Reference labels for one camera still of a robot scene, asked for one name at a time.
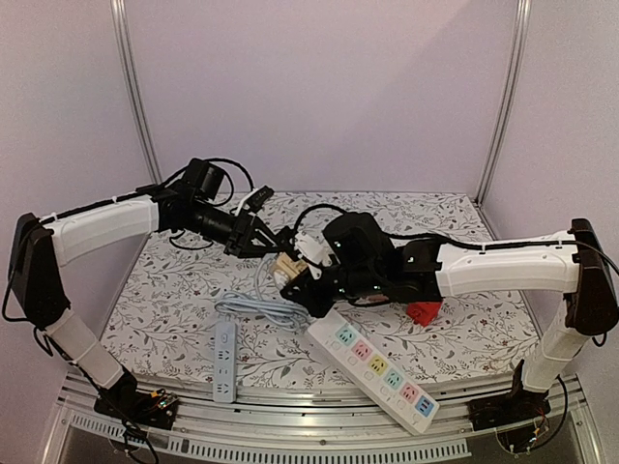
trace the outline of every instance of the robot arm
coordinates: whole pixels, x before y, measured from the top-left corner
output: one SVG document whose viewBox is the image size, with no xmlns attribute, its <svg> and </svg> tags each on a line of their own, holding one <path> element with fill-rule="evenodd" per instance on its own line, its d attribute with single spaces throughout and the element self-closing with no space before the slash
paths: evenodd
<svg viewBox="0 0 619 464">
<path fill-rule="evenodd" d="M 469 403 L 476 429 L 549 412 L 547 392 L 592 336 L 619 320 L 608 266 L 591 224 L 521 242 L 465 244 L 436 234 L 387 234 L 367 213 L 347 213 L 324 229 L 339 262 L 320 278 L 299 273 L 281 294 L 322 317 L 337 300 L 371 295 L 393 303 L 437 303 L 445 297 L 498 290 L 552 290 L 564 299 L 535 351 L 516 368 L 510 393 Z M 410 239 L 395 247 L 391 238 Z"/>
<path fill-rule="evenodd" d="M 323 317 L 336 301 L 353 304 L 381 295 L 393 303 L 440 303 L 445 297 L 488 290 L 545 289 L 564 294 L 554 322 L 535 352 L 516 369 L 506 395 L 469 405 L 476 428 L 536 417 L 549 410 L 545 398 L 555 377 L 591 337 L 619 319 L 607 265 L 585 219 L 572 229 L 523 242 L 465 244 L 436 234 L 397 236 L 383 232 L 367 213 L 344 213 L 323 230 L 327 247 L 284 227 L 274 234 L 255 213 L 269 191 L 252 195 L 234 214 L 210 200 L 223 172 L 193 159 L 179 181 L 42 220 L 20 218 L 11 259 L 10 287 L 26 319 L 106 392 L 96 409 L 170 428 L 172 414 L 144 414 L 144 393 L 134 377 L 101 346 L 70 310 L 58 269 L 76 257 L 124 238 L 165 230 L 191 230 L 223 244 L 224 252 L 261 257 L 284 252 L 289 262 L 281 295 Z M 395 246 L 392 239 L 407 240 Z"/>
<path fill-rule="evenodd" d="M 151 409 L 152 401 L 144 401 L 148 395 L 136 391 L 135 378 L 70 309 L 59 269 L 114 242 L 164 230 L 191 230 L 224 244 L 225 252 L 239 257 L 259 257 L 282 249 L 275 234 L 253 214 L 270 196 L 269 189 L 252 195 L 249 208 L 240 205 L 234 215 L 229 214 L 210 203 L 223 176 L 212 163 L 193 159 L 183 177 L 169 187 L 141 188 L 125 197 L 41 220 L 32 214 L 19 219 L 10 287 L 25 319 L 104 391 L 105 399 L 96 405 L 99 412 L 162 428 L 171 427 L 174 420 L 174 410 L 164 411 L 171 415 L 160 414 L 158 408 L 148 414 L 142 410 L 139 405 L 148 403 Z"/>
</svg>

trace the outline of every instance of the table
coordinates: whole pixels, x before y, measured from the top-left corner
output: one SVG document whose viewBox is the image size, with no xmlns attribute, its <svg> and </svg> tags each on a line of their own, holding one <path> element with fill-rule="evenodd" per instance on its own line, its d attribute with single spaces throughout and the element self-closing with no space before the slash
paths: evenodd
<svg viewBox="0 0 619 464">
<path fill-rule="evenodd" d="M 236 202 L 243 195 L 236 195 Z M 350 211 L 368 211 L 389 232 L 425 231 L 459 240 L 489 240 L 466 195 L 393 192 L 279 192 L 260 216 L 277 231 L 292 225 L 307 206 L 333 203 Z M 318 237 L 334 216 L 317 211 L 304 230 Z M 167 233 L 154 234 L 114 307 L 103 333 L 104 346 L 127 368 L 179 382 L 211 382 L 214 325 L 222 317 L 214 303 L 228 289 L 251 292 L 259 259 L 239 260 L 222 246 L 199 251 L 174 248 Z M 193 234 L 180 243 L 199 247 Z M 278 297 L 262 275 L 263 293 Z M 538 341 L 518 292 L 491 292 L 446 299 L 427 328 L 413 324 L 401 304 L 338 310 L 383 352 L 427 384 L 509 372 Z M 301 333 L 273 327 L 261 316 L 239 315 L 239 385 L 323 391 L 350 387 Z"/>
</svg>

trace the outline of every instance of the power socket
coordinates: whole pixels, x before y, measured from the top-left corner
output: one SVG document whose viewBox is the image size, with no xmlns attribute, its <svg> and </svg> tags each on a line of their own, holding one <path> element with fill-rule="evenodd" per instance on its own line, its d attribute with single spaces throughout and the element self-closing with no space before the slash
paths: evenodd
<svg viewBox="0 0 619 464">
<path fill-rule="evenodd" d="M 215 325 L 215 365 L 213 401 L 232 403 L 236 399 L 236 324 L 219 321 Z"/>
<path fill-rule="evenodd" d="M 412 434 L 424 433 L 439 404 L 336 310 L 306 333 L 329 360 Z"/>
</svg>

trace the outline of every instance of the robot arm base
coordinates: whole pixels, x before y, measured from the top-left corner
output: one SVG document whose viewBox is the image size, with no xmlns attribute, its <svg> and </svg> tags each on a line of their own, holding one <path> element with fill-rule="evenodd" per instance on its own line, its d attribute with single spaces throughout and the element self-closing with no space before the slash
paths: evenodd
<svg viewBox="0 0 619 464">
<path fill-rule="evenodd" d="M 528 421 L 539 417 L 540 411 L 544 414 L 550 412 L 547 401 L 548 392 L 535 393 L 527 391 L 522 386 L 521 376 L 524 361 L 520 361 L 512 382 L 512 390 L 508 393 L 474 399 L 468 403 L 469 419 L 473 424 L 473 430 L 486 430 Z"/>
</svg>

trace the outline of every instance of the purple wall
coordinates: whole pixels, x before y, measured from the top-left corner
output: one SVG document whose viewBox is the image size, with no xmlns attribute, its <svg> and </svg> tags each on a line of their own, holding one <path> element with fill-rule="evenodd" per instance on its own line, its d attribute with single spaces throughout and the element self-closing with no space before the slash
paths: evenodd
<svg viewBox="0 0 619 464">
<path fill-rule="evenodd" d="M 592 222 L 619 260 L 619 3 L 534 2 L 524 66 L 486 210 L 501 237 Z M 558 296 L 536 294 L 543 327 Z M 608 462 L 619 455 L 619 333 L 575 363 Z"/>
<path fill-rule="evenodd" d="M 15 221 L 149 182 L 126 97 L 108 2 L 0 3 L 0 285 Z M 63 273 L 73 308 L 95 331 L 136 253 L 118 244 Z M 19 309 L 12 299 L 10 314 Z M 35 462 L 66 368 L 32 328 L 0 322 L 0 461 Z"/>
<path fill-rule="evenodd" d="M 127 14 L 165 174 L 232 157 L 275 189 L 474 192 L 516 2 L 136 0 Z"/>
</svg>

